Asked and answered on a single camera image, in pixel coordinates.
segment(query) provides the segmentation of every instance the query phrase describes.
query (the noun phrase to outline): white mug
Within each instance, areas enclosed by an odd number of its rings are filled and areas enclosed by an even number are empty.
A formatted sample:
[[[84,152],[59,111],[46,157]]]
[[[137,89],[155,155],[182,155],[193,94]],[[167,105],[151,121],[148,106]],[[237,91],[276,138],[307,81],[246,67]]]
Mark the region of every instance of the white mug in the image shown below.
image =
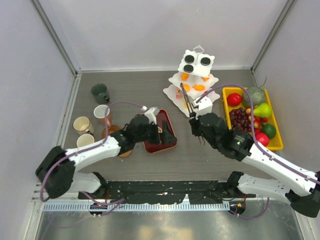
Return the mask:
[[[83,134],[77,139],[76,146],[78,148],[81,148],[81,147],[93,144],[94,142],[95,142],[94,136],[92,136],[91,134]]]
[[[83,134],[94,134],[94,126],[89,118],[86,116],[80,116],[73,122],[74,130],[81,136]]]
[[[112,114],[110,112],[110,107],[107,105],[99,105],[93,110],[93,115],[99,120],[100,123],[105,124],[105,118],[108,127],[111,127]]]

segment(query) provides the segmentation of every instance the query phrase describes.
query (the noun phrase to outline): lime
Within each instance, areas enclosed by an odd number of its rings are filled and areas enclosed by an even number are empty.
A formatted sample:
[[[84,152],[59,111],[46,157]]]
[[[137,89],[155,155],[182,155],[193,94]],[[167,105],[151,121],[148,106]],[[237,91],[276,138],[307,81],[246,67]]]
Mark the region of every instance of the lime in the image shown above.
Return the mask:
[[[263,126],[262,132],[267,135],[269,139],[273,139],[277,133],[275,126],[271,125],[270,123],[267,123]]]

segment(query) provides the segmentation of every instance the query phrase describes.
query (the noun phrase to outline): white tiered stand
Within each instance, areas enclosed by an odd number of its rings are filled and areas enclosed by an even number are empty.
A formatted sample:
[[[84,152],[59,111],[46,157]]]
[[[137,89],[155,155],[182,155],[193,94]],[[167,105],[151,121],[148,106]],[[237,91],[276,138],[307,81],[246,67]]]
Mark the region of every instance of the white tiered stand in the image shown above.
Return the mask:
[[[181,98],[176,97],[177,93],[177,88],[181,90],[180,83],[183,84],[188,84],[190,87],[190,91],[186,92],[188,95],[188,98],[190,102],[192,103],[196,98],[200,97],[204,92],[208,91],[211,89],[211,87],[219,81],[218,78],[214,77],[211,73],[210,70],[212,68],[212,64],[214,62],[215,57],[210,56],[207,54],[202,54],[202,52],[196,52],[196,49],[201,49],[203,52],[202,47],[197,46],[193,49],[193,51],[186,50],[185,54],[183,55],[183,58],[181,60],[181,63],[179,65],[178,73],[174,74],[173,77],[169,78],[169,82],[172,84],[168,87],[163,89],[163,92],[167,95],[167,97],[183,112],[187,117],[189,117],[189,112],[187,109],[187,106],[185,105],[185,100],[182,96],[181,92]],[[187,55],[192,55],[194,56],[194,63],[186,63],[185,62],[185,57]],[[211,62],[207,66],[201,65],[200,61],[202,58],[207,57],[210,58]],[[182,80],[182,74],[184,71],[184,66],[190,64],[193,66],[193,71],[188,73],[189,76],[187,80]],[[203,91],[198,91],[193,88],[194,85],[204,85],[204,90]],[[211,92],[208,97],[212,102],[220,98],[220,95],[215,93],[214,91]]]

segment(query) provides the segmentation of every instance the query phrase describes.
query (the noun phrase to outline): green fruit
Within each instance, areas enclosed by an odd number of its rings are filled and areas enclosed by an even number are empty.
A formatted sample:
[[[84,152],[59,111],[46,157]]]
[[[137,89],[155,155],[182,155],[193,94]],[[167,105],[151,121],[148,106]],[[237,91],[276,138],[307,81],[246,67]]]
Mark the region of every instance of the green fruit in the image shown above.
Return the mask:
[[[253,101],[253,106],[260,105],[266,101],[266,99],[267,99],[266,93],[260,87],[250,86],[247,88],[247,90],[251,95],[251,98]],[[246,107],[250,107],[250,100],[249,100],[248,95],[245,92],[243,92],[243,94],[242,94],[242,102]]]
[[[271,125],[270,123],[267,123],[263,126],[262,132],[267,135],[269,139],[273,139],[277,134],[275,126]]]
[[[261,103],[253,110],[253,115],[259,118],[269,118],[272,115],[272,109],[268,103]]]

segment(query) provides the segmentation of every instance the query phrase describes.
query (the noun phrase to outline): white wall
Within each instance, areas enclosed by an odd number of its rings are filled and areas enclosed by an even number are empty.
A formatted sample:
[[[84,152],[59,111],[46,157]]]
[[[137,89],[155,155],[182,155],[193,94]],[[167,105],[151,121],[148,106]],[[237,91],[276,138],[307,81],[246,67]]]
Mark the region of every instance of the white wall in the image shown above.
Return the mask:
[[[2,2],[0,35],[0,238],[21,240],[72,74],[28,0]]]
[[[197,45],[216,56],[215,69],[249,68],[286,0],[40,2],[83,70],[118,70],[177,69]]]
[[[282,135],[282,154],[320,171],[320,1],[297,1],[260,66]],[[316,231],[320,229],[320,216]]]

